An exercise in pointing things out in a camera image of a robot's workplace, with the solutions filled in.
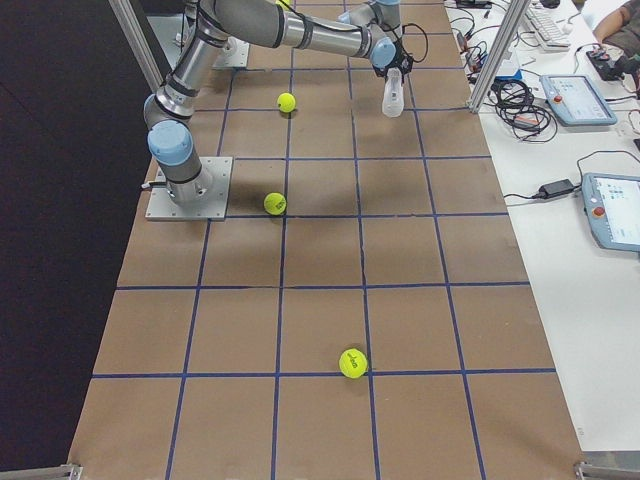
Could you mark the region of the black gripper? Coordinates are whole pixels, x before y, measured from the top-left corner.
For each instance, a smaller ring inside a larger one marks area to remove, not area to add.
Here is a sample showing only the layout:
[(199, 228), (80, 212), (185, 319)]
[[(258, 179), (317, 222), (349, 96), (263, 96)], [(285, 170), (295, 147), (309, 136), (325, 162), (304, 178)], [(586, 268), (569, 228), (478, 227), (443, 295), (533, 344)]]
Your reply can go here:
[(413, 55), (404, 48), (402, 42), (395, 42), (394, 46), (396, 53), (393, 60), (384, 67), (373, 67), (377, 77), (387, 79), (388, 72), (393, 68), (397, 68), (400, 71), (402, 78), (405, 78), (405, 76), (412, 71), (414, 64)]

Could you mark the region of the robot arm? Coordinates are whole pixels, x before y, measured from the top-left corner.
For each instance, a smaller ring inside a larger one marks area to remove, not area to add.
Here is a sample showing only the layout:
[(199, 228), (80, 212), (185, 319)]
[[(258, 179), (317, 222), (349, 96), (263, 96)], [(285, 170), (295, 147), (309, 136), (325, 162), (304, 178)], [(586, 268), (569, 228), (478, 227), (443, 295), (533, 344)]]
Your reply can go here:
[(397, 1), (368, 1), (335, 21), (281, 1), (188, 1), (185, 9), (190, 30), (183, 49), (144, 104), (148, 147), (164, 177), (170, 205), (198, 208), (222, 195), (196, 151), (189, 121), (210, 71), (229, 65), (241, 48), (288, 46), (364, 58), (385, 80), (383, 113), (397, 117), (403, 110), (402, 86), (414, 58), (403, 45)]

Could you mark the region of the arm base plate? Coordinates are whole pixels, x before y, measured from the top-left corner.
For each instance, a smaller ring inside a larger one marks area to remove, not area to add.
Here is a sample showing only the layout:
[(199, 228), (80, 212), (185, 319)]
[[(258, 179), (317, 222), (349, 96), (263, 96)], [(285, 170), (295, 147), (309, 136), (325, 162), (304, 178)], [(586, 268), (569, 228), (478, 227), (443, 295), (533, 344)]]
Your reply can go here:
[(201, 157), (199, 176), (185, 184), (171, 183), (160, 167), (151, 187), (145, 217), (150, 221), (224, 221), (232, 157)]

